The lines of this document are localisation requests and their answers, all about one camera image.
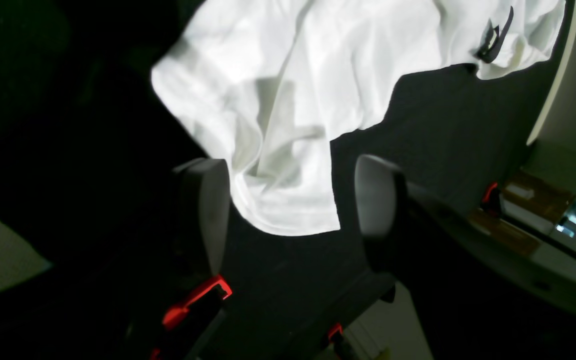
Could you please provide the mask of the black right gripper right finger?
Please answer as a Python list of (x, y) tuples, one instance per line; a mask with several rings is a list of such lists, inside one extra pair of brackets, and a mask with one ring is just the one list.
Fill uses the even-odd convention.
[(356, 212), (366, 262), (401, 280), (446, 277), (466, 256), (447, 221), (458, 214), (407, 180), (393, 162), (364, 154), (354, 169)]

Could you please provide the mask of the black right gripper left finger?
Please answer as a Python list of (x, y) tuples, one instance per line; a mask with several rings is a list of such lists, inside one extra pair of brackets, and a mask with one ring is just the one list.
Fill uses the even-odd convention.
[(220, 275), (230, 217), (230, 177), (223, 159), (198, 158), (174, 167), (173, 251), (176, 296)]

